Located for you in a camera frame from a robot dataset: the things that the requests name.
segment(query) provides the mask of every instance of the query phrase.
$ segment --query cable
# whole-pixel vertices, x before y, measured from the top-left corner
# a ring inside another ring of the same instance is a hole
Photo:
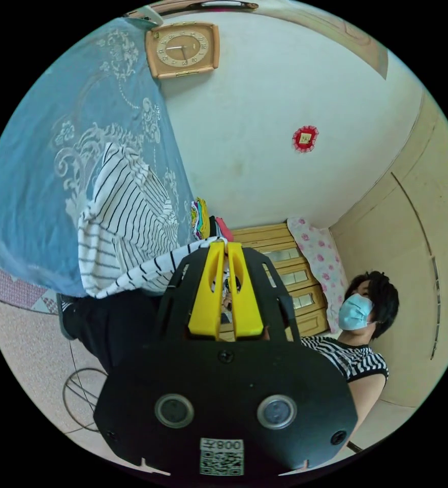
[[[97,373],[102,373],[104,376],[107,377],[107,373],[105,371],[102,371],[102,370],[99,370],[97,368],[82,368],[82,369],[79,369],[79,370],[75,370],[65,381],[64,385],[63,385],[63,389],[62,389],[62,392],[61,392],[61,395],[62,395],[62,398],[63,398],[63,405],[65,406],[65,410],[67,411],[67,413],[70,415],[70,417],[72,418],[72,420],[77,424],[79,425],[82,429],[85,429],[87,431],[91,431],[91,432],[97,432],[97,433],[100,433],[100,431],[98,429],[90,429],[89,427],[94,424],[94,422],[91,422],[87,425],[84,425],[82,423],[80,423],[76,418],[75,416],[71,413],[70,409],[68,408],[68,404],[67,404],[67,389],[69,389],[71,392],[73,392],[76,396],[78,396],[79,398],[81,398],[82,400],[86,401],[89,406],[90,406],[90,409],[92,410],[92,413],[94,411],[94,408],[96,407],[96,403],[92,403],[88,398],[87,398],[87,395],[93,397],[95,400],[98,400],[99,398],[97,396],[95,396],[93,393],[91,393],[90,391],[86,390],[83,386],[82,386],[82,381],[80,380],[80,376],[79,376],[79,373],[83,372],[83,371],[96,371]],[[76,381],[74,381],[73,377],[74,376],[77,376],[78,378],[78,381],[79,383],[77,383]],[[82,391],[83,391],[83,396],[76,392],[73,388],[71,388],[69,386],[69,383],[72,382],[73,384],[77,385]]]

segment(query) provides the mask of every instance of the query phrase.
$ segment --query blue face mask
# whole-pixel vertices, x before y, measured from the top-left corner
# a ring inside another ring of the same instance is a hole
[[[339,309],[339,327],[342,330],[358,330],[368,325],[368,315],[373,302],[358,293],[351,295]]]

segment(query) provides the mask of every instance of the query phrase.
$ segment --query wall clock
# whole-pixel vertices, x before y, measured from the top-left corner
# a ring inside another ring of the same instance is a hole
[[[146,55],[154,78],[208,73],[219,66],[219,29],[208,22],[178,22],[146,33]]]

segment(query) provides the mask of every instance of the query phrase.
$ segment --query sticker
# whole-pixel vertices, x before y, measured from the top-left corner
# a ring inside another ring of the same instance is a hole
[[[200,439],[200,474],[244,474],[244,442],[238,439]]]
[[[315,140],[319,131],[317,127],[304,126],[301,127],[293,136],[293,143],[295,149],[301,153],[308,153],[314,149]]]

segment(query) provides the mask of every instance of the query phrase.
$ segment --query hand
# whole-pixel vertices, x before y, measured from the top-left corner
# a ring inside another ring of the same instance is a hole
[[[222,306],[223,306],[225,309],[229,310],[229,305],[230,305],[231,303],[232,303],[231,294],[230,294],[230,293],[228,293],[228,294],[226,294],[226,296],[225,296],[224,300],[222,301]]]

